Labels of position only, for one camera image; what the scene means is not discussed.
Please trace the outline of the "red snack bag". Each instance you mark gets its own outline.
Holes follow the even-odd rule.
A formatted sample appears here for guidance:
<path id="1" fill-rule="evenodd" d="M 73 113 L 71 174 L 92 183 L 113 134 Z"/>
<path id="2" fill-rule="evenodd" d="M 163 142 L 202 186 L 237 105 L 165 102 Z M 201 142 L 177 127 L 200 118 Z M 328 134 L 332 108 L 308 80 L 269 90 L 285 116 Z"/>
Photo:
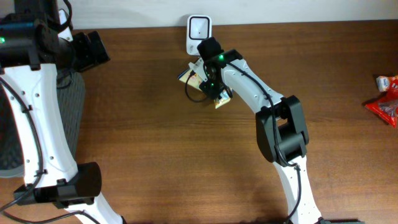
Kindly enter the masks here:
<path id="1" fill-rule="evenodd" d="M 365 108 L 378 115 L 393 128 L 397 127 L 397 75 L 393 76 L 390 89 L 381 92 L 384 95 L 378 100 L 365 104 Z"/>

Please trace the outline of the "orange tissue pack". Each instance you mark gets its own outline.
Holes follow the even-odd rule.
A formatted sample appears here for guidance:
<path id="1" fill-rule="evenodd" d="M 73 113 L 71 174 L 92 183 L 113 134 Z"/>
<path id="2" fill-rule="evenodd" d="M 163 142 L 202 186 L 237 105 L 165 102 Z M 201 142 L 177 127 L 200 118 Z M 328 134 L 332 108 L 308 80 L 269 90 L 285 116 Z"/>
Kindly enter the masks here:
<path id="1" fill-rule="evenodd" d="M 386 92 L 390 89 L 391 81 L 393 77 L 379 76 L 376 78 L 377 88 L 380 92 Z"/>

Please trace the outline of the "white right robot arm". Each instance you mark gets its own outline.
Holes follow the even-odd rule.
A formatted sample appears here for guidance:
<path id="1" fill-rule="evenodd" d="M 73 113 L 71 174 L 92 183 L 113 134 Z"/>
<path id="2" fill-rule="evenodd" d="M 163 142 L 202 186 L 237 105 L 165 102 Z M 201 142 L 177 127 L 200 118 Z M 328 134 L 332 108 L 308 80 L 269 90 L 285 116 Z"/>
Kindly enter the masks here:
<path id="1" fill-rule="evenodd" d="M 237 50 L 224 51 L 213 37 L 197 49 L 201 59 L 195 71 L 204 76 L 200 90 L 212 100 L 222 92 L 237 93 L 254 113 L 257 146 L 277 170 L 287 200 L 285 222 L 323 223 L 308 178 L 309 135 L 300 100 L 274 91 Z"/>

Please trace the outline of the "yellow snack bag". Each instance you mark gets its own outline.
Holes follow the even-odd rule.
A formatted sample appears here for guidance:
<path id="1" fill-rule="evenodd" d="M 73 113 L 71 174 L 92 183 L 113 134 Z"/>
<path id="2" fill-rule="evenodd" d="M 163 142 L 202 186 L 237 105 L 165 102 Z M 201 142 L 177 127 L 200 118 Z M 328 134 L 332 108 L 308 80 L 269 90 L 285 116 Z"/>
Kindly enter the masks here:
<path id="1" fill-rule="evenodd" d="M 194 102 L 194 103 L 202 103 L 204 101 L 206 101 L 207 99 L 209 99 L 209 96 L 205 96 L 203 99 L 194 99 L 189 95 L 189 88 L 193 88 L 195 90 L 198 90 L 200 92 L 203 92 L 200 89 L 200 85 L 204 83 L 203 79 L 200 78 L 199 75 L 197 75 L 193 69 L 189 68 L 186 69 L 184 72 L 182 72 L 179 76 L 178 76 L 178 80 L 184 83 L 184 91 L 185 94 L 187 96 L 187 98 Z M 226 90 L 223 90 L 219 96 L 217 96 L 214 100 L 214 105 L 215 105 L 215 109 L 218 109 L 224 105 L 226 105 L 227 103 L 229 103 L 231 101 L 231 97 L 228 95 Z"/>

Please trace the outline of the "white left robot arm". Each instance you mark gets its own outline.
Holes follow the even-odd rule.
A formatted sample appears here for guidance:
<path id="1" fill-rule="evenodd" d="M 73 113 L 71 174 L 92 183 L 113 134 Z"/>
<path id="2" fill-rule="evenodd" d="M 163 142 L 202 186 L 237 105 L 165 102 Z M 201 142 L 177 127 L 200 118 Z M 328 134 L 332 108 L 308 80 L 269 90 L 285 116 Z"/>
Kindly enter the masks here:
<path id="1" fill-rule="evenodd" d="M 1 86 L 14 115 L 24 184 L 13 205 L 52 203 L 82 223 L 124 223 L 101 192 L 100 167 L 77 164 L 57 99 L 58 72 L 84 72 L 109 60 L 97 32 L 72 34 L 73 11 L 56 1 L 16 1 L 1 20 Z"/>

